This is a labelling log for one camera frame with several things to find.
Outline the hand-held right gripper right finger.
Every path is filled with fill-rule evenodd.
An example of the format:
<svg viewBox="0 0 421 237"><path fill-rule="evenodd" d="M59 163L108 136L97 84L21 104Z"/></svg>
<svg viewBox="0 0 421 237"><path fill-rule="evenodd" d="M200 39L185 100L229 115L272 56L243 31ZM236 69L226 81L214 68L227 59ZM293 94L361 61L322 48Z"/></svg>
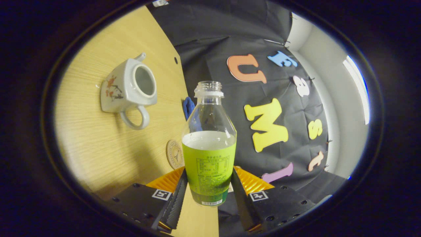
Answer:
<svg viewBox="0 0 421 237"><path fill-rule="evenodd" d="M275 187L236 166L233 167L231 184L246 232L275 230L303 216L316 205L290 187Z"/></svg>

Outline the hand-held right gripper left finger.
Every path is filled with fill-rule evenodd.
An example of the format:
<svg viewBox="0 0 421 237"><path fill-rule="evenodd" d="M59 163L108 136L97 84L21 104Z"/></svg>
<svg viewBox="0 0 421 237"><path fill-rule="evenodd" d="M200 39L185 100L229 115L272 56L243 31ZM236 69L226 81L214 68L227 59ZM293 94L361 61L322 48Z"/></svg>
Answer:
<svg viewBox="0 0 421 237"><path fill-rule="evenodd" d="M187 188L185 167L146 185L133 183L109 200L109 207L125 219L156 231L177 229Z"/></svg>

